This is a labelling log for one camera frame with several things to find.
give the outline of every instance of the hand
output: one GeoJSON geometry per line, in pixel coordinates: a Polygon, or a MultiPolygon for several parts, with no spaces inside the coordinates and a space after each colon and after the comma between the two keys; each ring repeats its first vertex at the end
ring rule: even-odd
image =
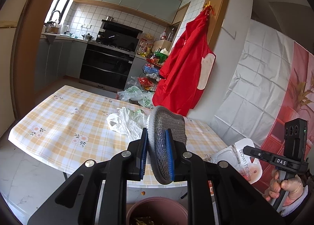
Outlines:
{"type": "Polygon", "coordinates": [[[278,198],[279,197],[279,191],[281,189],[284,189],[286,191],[289,191],[289,194],[283,204],[283,206],[291,205],[294,201],[296,201],[300,196],[303,194],[303,184],[298,175],[296,177],[284,180],[280,182],[278,180],[279,178],[279,172],[278,170],[272,171],[272,177],[269,188],[265,190],[265,193],[263,197],[269,202],[272,198],[278,198]]]}

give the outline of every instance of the packaging card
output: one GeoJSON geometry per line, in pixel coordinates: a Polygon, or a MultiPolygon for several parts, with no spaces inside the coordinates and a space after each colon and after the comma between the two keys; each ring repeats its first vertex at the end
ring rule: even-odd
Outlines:
{"type": "Polygon", "coordinates": [[[237,141],[211,157],[205,158],[205,161],[217,164],[219,161],[225,160],[235,168],[250,184],[257,182],[263,173],[261,164],[258,159],[247,156],[243,153],[245,146],[254,147],[254,143],[249,138],[237,141]]]}

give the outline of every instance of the finger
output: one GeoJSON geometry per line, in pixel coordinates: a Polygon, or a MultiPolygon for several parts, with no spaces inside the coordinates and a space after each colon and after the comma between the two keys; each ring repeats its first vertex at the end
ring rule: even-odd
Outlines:
{"type": "Polygon", "coordinates": [[[266,199],[266,201],[270,201],[271,197],[269,195],[269,188],[265,190],[263,198],[266,199]]]}
{"type": "Polygon", "coordinates": [[[279,197],[279,193],[278,192],[273,192],[273,191],[269,191],[269,195],[271,198],[278,198],[279,197]]]}
{"type": "Polygon", "coordinates": [[[270,190],[273,192],[279,192],[281,190],[280,186],[281,182],[275,179],[271,179],[270,181],[270,190]]]}
{"type": "Polygon", "coordinates": [[[274,178],[275,180],[277,180],[279,178],[278,170],[276,170],[276,169],[272,170],[272,178],[274,178]]]}
{"type": "Polygon", "coordinates": [[[266,199],[267,202],[269,202],[272,198],[270,196],[263,195],[264,199],[266,199]]]}
{"type": "Polygon", "coordinates": [[[294,178],[282,181],[280,186],[282,189],[289,191],[290,193],[293,194],[293,193],[297,192],[300,189],[300,187],[303,185],[302,185],[302,181],[301,181],[300,177],[298,177],[296,175],[296,177],[294,177],[294,178]]]}

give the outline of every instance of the red apron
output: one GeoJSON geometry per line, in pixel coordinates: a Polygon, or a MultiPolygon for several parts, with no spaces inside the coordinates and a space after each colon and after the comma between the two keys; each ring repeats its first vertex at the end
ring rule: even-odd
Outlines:
{"type": "Polygon", "coordinates": [[[161,79],[153,96],[155,106],[186,116],[200,99],[216,56],[207,45],[208,10],[203,10],[176,42],[160,69],[161,79]]]}

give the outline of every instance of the trash bin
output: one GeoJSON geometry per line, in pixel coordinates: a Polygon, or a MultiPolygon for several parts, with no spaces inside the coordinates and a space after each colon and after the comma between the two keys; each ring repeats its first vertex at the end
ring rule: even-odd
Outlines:
{"type": "Polygon", "coordinates": [[[155,225],[187,225],[187,210],[164,197],[150,197],[134,204],[127,213],[127,225],[130,218],[139,217],[151,217],[155,225]]]}

